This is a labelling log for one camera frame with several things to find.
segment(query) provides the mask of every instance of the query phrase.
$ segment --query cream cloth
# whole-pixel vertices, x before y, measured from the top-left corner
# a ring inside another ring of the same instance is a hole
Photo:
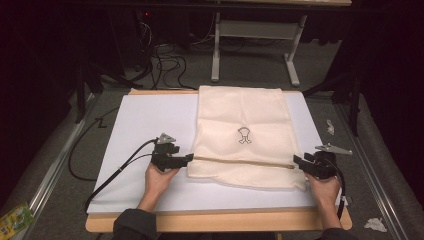
[[[189,177],[305,189],[303,171],[293,163],[299,150],[280,89],[201,86],[197,114]]]

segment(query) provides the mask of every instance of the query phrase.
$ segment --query person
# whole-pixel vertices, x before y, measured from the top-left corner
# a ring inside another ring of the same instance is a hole
[[[156,239],[156,215],[153,213],[157,202],[168,188],[172,178],[179,169],[167,172],[159,171],[156,166],[149,164],[145,174],[145,191],[136,209],[125,210],[114,222],[114,240],[152,240]],[[312,194],[318,206],[318,211],[324,229],[321,240],[356,240],[357,238],[342,228],[337,217],[334,203],[340,189],[337,178],[317,180],[306,174],[309,179]]]

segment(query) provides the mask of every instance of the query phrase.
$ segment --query white board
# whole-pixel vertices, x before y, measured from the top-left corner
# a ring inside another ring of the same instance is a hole
[[[315,152],[321,140],[300,92],[285,92],[298,145],[302,152]],[[174,138],[180,152],[191,153],[196,133],[197,94],[128,95],[124,96],[106,149],[95,186],[97,189],[143,143],[166,133]],[[149,154],[147,145],[137,156]],[[144,171],[150,157],[130,164],[91,202],[88,213],[120,213],[135,208],[144,192]],[[187,177],[186,168],[172,180],[157,212],[205,211],[314,206],[310,188],[306,191],[259,190],[224,186],[212,180]]]

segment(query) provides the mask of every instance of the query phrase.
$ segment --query black cable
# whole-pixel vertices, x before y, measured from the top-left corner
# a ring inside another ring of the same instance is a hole
[[[102,238],[102,236],[103,236],[103,233],[97,234],[96,240],[100,240],[100,238]]]
[[[168,84],[168,82],[167,82],[167,80],[166,80],[166,76],[171,72],[171,71],[173,71],[173,70],[177,70],[178,68],[180,68],[181,67],[181,63],[180,63],[180,60],[183,62],[183,67],[184,67],[184,69],[183,69],[183,71],[178,75],[178,77],[177,77],[177,81],[178,81],[178,84],[180,85],[180,87],[181,88],[184,88],[184,89],[192,89],[192,90],[197,90],[196,88],[194,88],[194,87],[191,87],[191,86],[187,86],[187,85],[184,85],[184,84],[182,84],[182,82],[181,82],[181,77],[183,76],[183,74],[186,72],[186,70],[187,70],[187,63],[186,63],[186,60],[185,60],[185,58],[184,57],[182,57],[182,56],[172,56],[172,55],[164,55],[164,56],[160,56],[159,55],[159,53],[158,53],[158,48],[156,49],[156,55],[155,56],[153,56],[153,57],[156,57],[157,59],[158,59],[158,63],[156,64],[156,68],[159,70],[159,72],[160,73],[163,73],[164,72],[164,74],[163,74],[163,81],[164,81],[164,84],[167,86],[167,87],[171,87],[171,88],[175,88],[174,86],[171,86],[171,85],[169,85]],[[170,68],[168,68],[168,69],[164,69],[164,66],[163,66],[163,63],[165,63],[165,62],[173,62],[175,65],[174,66],[172,66],[172,67],[170,67]],[[158,89],[158,87],[157,87],[157,84],[159,83],[159,80],[160,79],[158,79],[158,80],[156,80],[156,81],[154,81],[154,86],[153,86],[153,88],[152,89]]]
[[[143,143],[143,145],[141,145],[132,155],[131,157],[129,157],[127,159],[127,161],[125,161],[124,164],[122,164],[122,166],[116,170],[115,173],[112,174],[112,176],[110,176],[104,183],[102,183],[102,185],[100,185],[100,187],[98,187],[87,199],[87,201],[84,204],[84,212],[87,214],[87,210],[88,207],[91,203],[91,201],[93,200],[93,198],[95,196],[97,196],[97,194],[99,194],[100,191],[102,191],[107,185],[109,185],[110,182],[112,182],[113,179],[115,179],[122,171],[124,171],[124,169],[131,163],[133,162],[133,158],[134,156],[141,150],[143,149],[146,145],[150,144],[150,143],[156,143],[158,141],[158,139],[151,139],[145,143]]]
[[[215,40],[215,38],[210,38],[198,43],[192,43],[190,46],[199,50],[209,50],[215,46],[215,43],[211,40]]]
[[[140,73],[139,75],[137,75],[137,76],[136,76],[136,77],[134,77],[134,78],[126,79],[126,78],[124,78],[124,77],[122,77],[122,76],[119,76],[119,78],[120,78],[121,80],[119,80],[119,81],[118,81],[118,80],[116,80],[116,79],[115,79],[117,75],[114,75],[114,76],[115,76],[115,78],[113,78],[113,77],[111,77],[110,75],[106,74],[108,77],[112,78],[114,81],[109,81],[109,80],[104,79],[104,78],[102,78],[101,80],[102,80],[102,82],[107,83],[107,84],[110,84],[110,85],[115,85],[115,86],[117,86],[117,85],[124,85],[124,86],[126,86],[126,87],[133,87],[133,86],[131,86],[131,85],[127,84],[127,83],[123,83],[123,81],[136,82],[136,81],[141,80],[141,79],[143,79],[144,77],[146,77],[146,76],[147,76],[147,75],[148,75],[148,74],[149,74],[152,70],[153,70],[153,64],[152,64],[152,61],[148,61],[148,62],[147,62],[147,66],[146,66],[146,68],[144,68],[143,72],[142,72],[142,73]],[[138,86],[140,86],[140,87],[135,86],[134,88],[136,88],[136,89],[143,88],[143,85],[138,85]]]
[[[171,46],[171,49],[166,51],[166,52],[159,53],[159,48],[165,47],[165,46]],[[158,48],[157,54],[166,55],[166,54],[169,54],[169,53],[171,53],[175,50],[175,43],[173,43],[173,44],[161,44],[161,45],[158,45],[157,48]]]
[[[280,42],[282,42],[282,39],[271,39],[269,40],[269,43],[259,43],[259,42],[254,42],[252,40],[248,40],[248,39],[244,39],[245,42],[251,44],[251,45],[256,45],[256,46],[261,46],[261,47],[268,47],[268,46],[272,46],[272,45],[276,45]]]
[[[75,141],[74,145],[72,146],[70,152],[69,152],[69,157],[68,157],[68,169],[69,172],[71,173],[71,175],[73,177],[75,177],[78,180],[82,180],[82,181],[96,181],[97,179],[92,179],[92,178],[85,178],[85,177],[80,177],[78,175],[75,174],[75,172],[72,170],[72,156],[74,154],[75,148],[77,147],[77,145],[79,144],[79,142],[81,141],[81,139],[85,136],[85,134],[87,134],[87,132],[98,122],[103,120],[104,117],[106,117],[107,115],[109,115],[110,113],[116,111],[117,109],[119,109],[119,107],[113,108],[112,110],[106,112],[105,114],[103,114],[100,117],[95,118],[95,121],[93,123],[90,124],[90,126],[87,127],[87,129],[78,137],[78,139]]]
[[[213,45],[209,45],[208,48],[198,48],[198,47],[196,47],[196,45],[197,44],[202,44],[202,43],[208,42],[208,41],[210,41],[212,39],[215,39],[214,36],[213,37],[210,37],[210,34],[213,31],[213,26],[215,24],[215,16],[216,16],[216,13],[212,13],[211,25],[210,25],[209,31],[206,33],[205,37],[202,40],[200,40],[200,41],[190,43],[190,46],[192,46],[194,48],[197,48],[197,49],[209,49],[209,48],[213,47]]]
[[[159,54],[158,54],[158,48],[156,47],[156,49],[155,49],[155,53],[156,53],[156,58],[158,59],[158,64],[160,65],[160,69],[159,69],[159,75],[158,75],[158,79],[155,81],[155,79],[153,78],[153,86],[152,86],[152,90],[157,90],[158,88],[157,88],[157,86],[158,86],[158,84],[159,84],[159,81],[160,81],[160,76],[162,75],[162,61],[161,61],[161,59],[160,59],[160,56],[159,56]]]
[[[152,78],[153,84],[155,84],[155,76],[153,74],[153,71],[150,72],[150,77]]]
[[[127,87],[131,87],[131,88],[135,88],[135,89],[142,89],[143,88],[143,85],[142,84],[133,83],[132,81],[129,81],[128,79],[126,79],[124,77],[121,77],[121,76],[115,74],[114,72],[109,71],[106,68],[103,68],[103,67],[97,65],[96,63],[90,63],[90,66],[94,70],[96,70],[97,72],[99,72],[100,74],[107,75],[108,77],[112,78],[113,80],[115,80],[115,81],[117,81],[119,83],[122,83],[123,85],[125,85]],[[133,78],[133,80],[134,79],[137,79],[137,80],[138,79],[141,79],[141,78],[147,76],[147,74],[149,74],[149,71],[143,72],[139,76]]]
[[[227,41],[227,42],[231,42],[231,40],[235,40],[236,42],[241,42],[241,46],[240,47],[238,47],[237,49],[235,49],[235,50],[225,50],[224,48],[222,48],[222,46],[220,45],[220,47],[219,47],[219,50],[220,51],[222,51],[222,52],[227,52],[227,53],[235,53],[235,52],[238,52],[238,51],[240,51],[241,49],[243,49],[243,47],[246,45],[246,42],[245,41],[240,41],[240,40],[238,40],[238,39],[234,39],[233,37],[226,37],[226,38],[223,38],[223,41]]]
[[[340,184],[341,184],[342,192],[340,194],[339,208],[337,209],[337,216],[340,219],[342,217],[343,208],[344,208],[344,201],[345,201],[345,196],[346,196],[346,185],[345,185],[344,176],[343,176],[342,171],[340,171],[340,169],[336,165],[334,165],[330,160],[328,160],[328,159],[324,159],[324,160],[327,163],[329,163],[331,166],[333,166],[333,168],[337,172],[337,175],[340,178],[339,181],[340,181]]]
[[[128,165],[130,165],[131,163],[133,163],[133,162],[137,161],[138,159],[140,159],[140,158],[142,158],[142,157],[147,157],[147,156],[152,156],[152,154],[151,154],[151,153],[149,153],[149,154],[144,154],[144,155],[141,155],[141,156],[139,156],[139,157],[136,157],[136,158],[134,158],[133,160],[131,160],[131,161],[128,163]]]
[[[178,75],[178,77],[177,77],[177,81],[178,81],[178,83],[180,84],[180,86],[181,87],[184,87],[184,88],[188,88],[188,89],[192,89],[192,90],[197,90],[196,88],[194,88],[194,87],[191,87],[191,86],[187,86],[187,85],[183,85],[182,83],[181,83],[181,76],[185,73],[185,71],[187,70],[187,64],[186,64],[186,61],[185,61],[185,58],[183,58],[183,57],[181,57],[181,56],[176,56],[175,58],[181,58],[181,60],[183,60],[183,62],[184,62],[184,70],[180,73],[180,75]]]

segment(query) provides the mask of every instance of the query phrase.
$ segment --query hand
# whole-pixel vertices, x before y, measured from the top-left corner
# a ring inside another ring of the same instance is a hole
[[[161,172],[153,164],[149,164],[145,174],[144,195],[138,204],[138,209],[152,212],[162,194],[166,191],[172,178],[180,169],[172,169],[168,172]]]
[[[334,205],[340,190],[340,183],[336,177],[318,180],[310,174],[305,173],[312,188],[315,200],[321,204]]]
[[[318,205],[323,229],[341,228],[335,207],[340,190],[339,180],[336,177],[318,180],[310,174],[305,173],[305,175],[311,183],[312,195]]]

